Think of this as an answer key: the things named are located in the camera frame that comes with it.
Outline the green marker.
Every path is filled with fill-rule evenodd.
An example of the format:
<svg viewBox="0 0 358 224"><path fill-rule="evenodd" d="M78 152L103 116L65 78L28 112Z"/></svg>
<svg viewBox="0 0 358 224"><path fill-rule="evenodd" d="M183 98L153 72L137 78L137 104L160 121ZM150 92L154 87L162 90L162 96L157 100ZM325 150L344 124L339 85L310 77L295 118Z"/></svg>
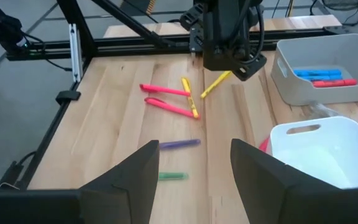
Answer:
<svg viewBox="0 0 358 224"><path fill-rule="evenodd" d="M186 172L160 172L158 174L159 180L184 180L188 178Z"/></svg>

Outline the blue marker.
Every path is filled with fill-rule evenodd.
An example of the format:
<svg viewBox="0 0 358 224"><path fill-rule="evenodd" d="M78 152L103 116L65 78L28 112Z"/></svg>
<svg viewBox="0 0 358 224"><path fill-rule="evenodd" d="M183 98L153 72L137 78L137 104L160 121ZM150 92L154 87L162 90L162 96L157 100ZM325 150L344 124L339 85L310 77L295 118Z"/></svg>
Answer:
<svg viewBox="0 0 358 224"><path fill-rule="evenodd" d="M329 70L294 70L295 75L299 77L307 76L341 76L342 72L336 69Z"/></svg>

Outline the red marker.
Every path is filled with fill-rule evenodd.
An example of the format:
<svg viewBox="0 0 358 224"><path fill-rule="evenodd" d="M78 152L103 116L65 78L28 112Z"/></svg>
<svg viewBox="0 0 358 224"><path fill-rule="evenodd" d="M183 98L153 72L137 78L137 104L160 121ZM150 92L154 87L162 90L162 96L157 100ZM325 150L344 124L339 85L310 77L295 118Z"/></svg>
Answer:
<svg viewBox="0 0 358 224"><path fill-rule="evenodd" d="M339 86L354 86L357 85L356 79L343 79L343 80L318 80L312 82L315 88L331 88Z"/></svg>

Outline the long pink marker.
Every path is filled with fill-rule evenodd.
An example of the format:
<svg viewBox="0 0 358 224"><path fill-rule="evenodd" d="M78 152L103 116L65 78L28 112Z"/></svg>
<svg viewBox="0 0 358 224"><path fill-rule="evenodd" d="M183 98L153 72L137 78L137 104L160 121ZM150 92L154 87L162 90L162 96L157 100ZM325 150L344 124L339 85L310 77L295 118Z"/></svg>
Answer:
<svg viewBox="0 0 358 224"><path fill-rule="evenodd" d="M163 110L167 110L167 111L170 111L170 112L173 112L173 113L181 114L183 116L187 116L187 117L191 117L191 118L195 118L195 119L199 118L199 116L194 115L193 112L190 111L190 110L185 110L185 109L182 109L182 108L178 108L178 107L170 105L170 104L168 104L168 103L166 103L164 101L161 101L161 100L159 100L157 98L147 97L147 98L144 99L144 101L147 104L156 106L156 107L161 108Z"/></svg>
<svg viewBox="0 0 358 224"><path fill-rule="evenodd" d="M189 92L171 89L171 88L165 88L162 86L140 84L139 87L142 91L149 92L149 93L169 93L174 95L190 96Z"/></svg>

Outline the purple marker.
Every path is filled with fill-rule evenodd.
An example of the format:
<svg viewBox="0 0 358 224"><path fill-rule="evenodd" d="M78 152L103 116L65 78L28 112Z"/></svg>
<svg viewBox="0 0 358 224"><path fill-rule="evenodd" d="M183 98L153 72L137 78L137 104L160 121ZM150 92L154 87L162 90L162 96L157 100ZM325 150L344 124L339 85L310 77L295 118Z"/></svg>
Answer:
<svg viewBox="0 0 358 224"><path fill-rule="evenodd" d="M159 146L161 149L177 149L181 147L197 146L200 143L201 143L200 139L189 139L189 140L172 141L172 142L161 142Z"/></svg>

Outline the white plastic bin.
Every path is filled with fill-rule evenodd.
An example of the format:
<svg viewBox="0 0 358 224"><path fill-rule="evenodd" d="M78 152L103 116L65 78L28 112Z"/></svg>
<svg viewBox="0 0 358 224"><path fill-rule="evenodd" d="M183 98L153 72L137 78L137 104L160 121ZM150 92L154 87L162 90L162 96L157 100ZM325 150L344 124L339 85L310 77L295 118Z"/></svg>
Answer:
<svg viewBox="0 0 358 224"><path fill-rule="evenodd" d="M340 189L358 188L358 123L343 116L275 126L274 158Z"/></svg>

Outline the light grey plastic bin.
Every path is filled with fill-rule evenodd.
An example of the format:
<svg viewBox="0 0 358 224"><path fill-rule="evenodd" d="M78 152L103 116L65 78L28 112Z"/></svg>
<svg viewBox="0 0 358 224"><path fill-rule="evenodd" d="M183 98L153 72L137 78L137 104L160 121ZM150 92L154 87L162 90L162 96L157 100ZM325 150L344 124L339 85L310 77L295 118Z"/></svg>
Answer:
<svg viewBox="0 0 358 224"><path fill-rule="evenodd" d="M344 79L357 85L315 88L294 74L295 70L339 69ZM292 106L358 101L358 34L280 40L271 77L283 101Z"/></svg>

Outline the black frame clamp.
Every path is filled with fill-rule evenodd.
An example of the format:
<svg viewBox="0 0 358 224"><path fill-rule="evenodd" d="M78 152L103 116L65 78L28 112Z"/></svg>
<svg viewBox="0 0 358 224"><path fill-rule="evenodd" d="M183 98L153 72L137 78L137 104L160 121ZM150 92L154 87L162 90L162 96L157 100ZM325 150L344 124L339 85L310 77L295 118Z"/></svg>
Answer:
<svg viewBox="0 0 358 224"><path fill-rule="evenodd" d="M66 90L66 91L59 92L55 98L55 101L59 105L62 105L64 103L67 103L70 101L77 101L80 98L80 96L81 96L81 93L78 91Z"/></svg>

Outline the yellow highlighter marker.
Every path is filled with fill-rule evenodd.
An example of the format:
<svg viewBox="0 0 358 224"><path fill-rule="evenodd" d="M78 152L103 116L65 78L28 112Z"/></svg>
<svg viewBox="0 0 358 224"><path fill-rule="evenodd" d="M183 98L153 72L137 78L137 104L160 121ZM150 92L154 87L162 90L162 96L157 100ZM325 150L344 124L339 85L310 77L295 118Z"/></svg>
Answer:
<svg viewBox="0 0 358 224"><path fill-rule="evenodd" d="M193 100L193 97L191 95L191 85L190 85L190 81L189 79L185 78L185 77L182 77L181 78L181 82L182 82L182 85L183 85L183 89L189 93L189 97L188 97L188 103L189 103L189 106L191 108L191 111L193 113L193 117L198 119L200 117L197 109L196 109L196 105L195 105L195 102Z"/></svg>
<svg viewBox="0 0 358 224"><path fill-rule="evenodd" d="M227 77L230 76L232 72L231 71L225 71L222 74L220 74L220 76L217 77L217 79L215 79L214 82L212 82L212 84L210 84L209 87L207 87L207 89L205 89L204 92L202 92L202 94L200 95L201 99L204 99L211 91L213 91L221 82L223 82Z"/></svg>

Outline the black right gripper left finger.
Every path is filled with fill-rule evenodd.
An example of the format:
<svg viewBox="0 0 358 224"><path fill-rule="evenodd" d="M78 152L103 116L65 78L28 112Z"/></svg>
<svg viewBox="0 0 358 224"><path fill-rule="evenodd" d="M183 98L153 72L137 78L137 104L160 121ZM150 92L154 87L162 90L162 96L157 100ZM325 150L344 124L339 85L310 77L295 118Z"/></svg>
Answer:
<svg viewBox="0 0 358 224"><path fill-rule="evenodd" d="M85 224L149 224L159 167L159 142L151 140L81 187Z"/></svg>

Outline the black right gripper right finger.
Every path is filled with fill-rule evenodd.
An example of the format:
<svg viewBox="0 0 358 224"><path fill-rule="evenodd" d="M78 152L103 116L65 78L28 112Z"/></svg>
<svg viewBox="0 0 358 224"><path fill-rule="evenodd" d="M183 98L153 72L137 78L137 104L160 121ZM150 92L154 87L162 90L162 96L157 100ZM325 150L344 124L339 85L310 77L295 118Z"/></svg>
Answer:
<svg viewBox="0 0 358 224"><path fill-rule="evenodd" d="M250 224L350 224L339 188L240 139L231 141L231 166Z"/></svg>

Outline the short pink marker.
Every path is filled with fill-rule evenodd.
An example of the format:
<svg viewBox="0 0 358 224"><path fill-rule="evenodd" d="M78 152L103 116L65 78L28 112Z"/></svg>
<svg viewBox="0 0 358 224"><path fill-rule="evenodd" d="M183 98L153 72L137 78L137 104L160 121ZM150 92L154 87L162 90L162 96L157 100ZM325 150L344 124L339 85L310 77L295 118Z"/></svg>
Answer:
<svg viewBox="0 0 358 224"><path fill-rule="evenodd" d="M259 150L265 152L265 153L269 153L269 142L270 142L270 138L267 137L265 140L263 140L260 145L259 145Z"/></svg>

